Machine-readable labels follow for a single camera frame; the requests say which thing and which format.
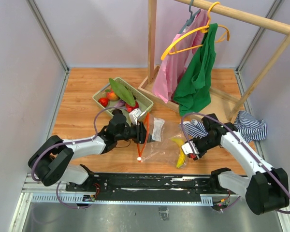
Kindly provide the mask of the fake purple eggplant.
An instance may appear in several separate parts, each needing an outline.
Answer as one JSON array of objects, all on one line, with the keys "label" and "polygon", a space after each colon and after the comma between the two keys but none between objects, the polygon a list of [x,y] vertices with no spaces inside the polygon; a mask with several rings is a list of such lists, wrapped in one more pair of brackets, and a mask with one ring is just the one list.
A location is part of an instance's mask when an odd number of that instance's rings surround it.
[{"label": "fake purple eggplant", "polygon": [[119,100],[116,104],[115,104],[115,107],[123,107],[125,106],[125,102],[123,100]]}]

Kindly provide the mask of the clear zip top bag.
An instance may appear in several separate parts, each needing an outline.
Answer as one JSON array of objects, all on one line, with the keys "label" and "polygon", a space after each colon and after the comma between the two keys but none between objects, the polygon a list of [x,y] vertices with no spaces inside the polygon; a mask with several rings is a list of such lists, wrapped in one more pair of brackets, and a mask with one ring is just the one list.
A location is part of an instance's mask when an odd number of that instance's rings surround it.
[{"label": "clear zip top bag", "polygon": [[147,130],[146,142],[143,145],[137,146],[137,160],[139,162],[167,163],[176,167],[179,147],[171,139],[180,138],[186,142],[180,125],[172,121],[154,117],[151,114],[146,115],[144,125]]}]

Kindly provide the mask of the fake green leafy vegetable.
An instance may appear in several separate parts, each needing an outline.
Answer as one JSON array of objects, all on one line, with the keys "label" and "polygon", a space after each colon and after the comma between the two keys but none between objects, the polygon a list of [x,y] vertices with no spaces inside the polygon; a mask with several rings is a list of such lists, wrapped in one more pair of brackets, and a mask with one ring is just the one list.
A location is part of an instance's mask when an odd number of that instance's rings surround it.
[{"label": "fake green leafy vegetable", "polygon": [[121,100],[123,100],[129,106],[134,107],[136,105],[136,101],[134,99],[132,91],[126,87],[126,85],[121,79],[109,78],[109,83],[111,89],[117,96],[119,96]]}]

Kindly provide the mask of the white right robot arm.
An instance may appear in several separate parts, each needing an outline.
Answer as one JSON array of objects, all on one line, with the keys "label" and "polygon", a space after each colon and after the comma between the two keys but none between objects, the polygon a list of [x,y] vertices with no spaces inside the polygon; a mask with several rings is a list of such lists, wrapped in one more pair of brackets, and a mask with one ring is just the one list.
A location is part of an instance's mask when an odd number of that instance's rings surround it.
[{"label": "white right robot arm", "polygon": [[274,168],[263,160],[242,138],[232,123],[223,124],[215,114],[204,115],[202,123],[207,136],[193,139],[197,157],[209,149],[220,146],[226,149],[242,166],[246,176],[235,174],[229,168],[211,172],[209,187],[214,193],[228,189],[245,199],[256,215],[270,211],[290,214],[283,208],[290,205],[288,175],[283,168]]}]

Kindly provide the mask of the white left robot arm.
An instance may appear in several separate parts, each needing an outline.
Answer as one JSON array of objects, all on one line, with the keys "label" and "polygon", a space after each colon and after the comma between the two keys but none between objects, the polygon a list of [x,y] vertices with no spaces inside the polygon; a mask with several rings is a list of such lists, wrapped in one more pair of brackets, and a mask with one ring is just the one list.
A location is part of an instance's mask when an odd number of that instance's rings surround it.
[{"label": "white left robot arm", "polygon": [[84,165],[71,165],[71,160],[108,153],[118,141],[146,145],[150,139],[149,117],[128,124],[121,108],[115,108],[112,113],[108,125],[91,137],[74,140],[63,140],[57,135],[49,137],[28,161],[32,179],[46,187],[62,181],[82,191],[97,187],[100,181],[94,173]]}]

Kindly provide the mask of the fake strawberry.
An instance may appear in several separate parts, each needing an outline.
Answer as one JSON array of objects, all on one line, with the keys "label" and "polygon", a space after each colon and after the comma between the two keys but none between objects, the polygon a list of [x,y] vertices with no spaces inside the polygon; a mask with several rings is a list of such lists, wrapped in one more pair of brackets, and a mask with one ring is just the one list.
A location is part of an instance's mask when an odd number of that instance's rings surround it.
[{"label": "fake strawberry", "polygon": [[108,98],[99,98],[98,99],[98,103],[103,106],[104,108],[106,108],[109,105],[109,99]]}]

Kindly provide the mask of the fake peach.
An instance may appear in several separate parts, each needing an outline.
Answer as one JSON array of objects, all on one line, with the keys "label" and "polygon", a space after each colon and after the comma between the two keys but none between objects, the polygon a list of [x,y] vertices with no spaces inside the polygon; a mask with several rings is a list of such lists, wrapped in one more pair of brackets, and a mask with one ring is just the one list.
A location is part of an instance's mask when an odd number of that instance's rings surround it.
[{"label": "fake peach", "polygon": [[120,99],[112,89],[107,89],[105,92],[107,99],[110,101],[118,101]]}]

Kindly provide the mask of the fake red apple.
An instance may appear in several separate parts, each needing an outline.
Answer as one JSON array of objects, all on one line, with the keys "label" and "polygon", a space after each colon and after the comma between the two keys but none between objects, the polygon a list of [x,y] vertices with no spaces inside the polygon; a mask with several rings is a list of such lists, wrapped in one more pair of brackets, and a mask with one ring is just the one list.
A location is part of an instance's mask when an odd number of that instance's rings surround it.
[{"label": "fake red apple", "polygon": [[125,107],[126,107],[126,111],[127,111],[128,113],[130,113],[130,112],[132,112],[134,109],[139,108],[139,104],[138,104],[137,101],[135,102],[135,106],[131,106],[131,105],[125,103]]}]

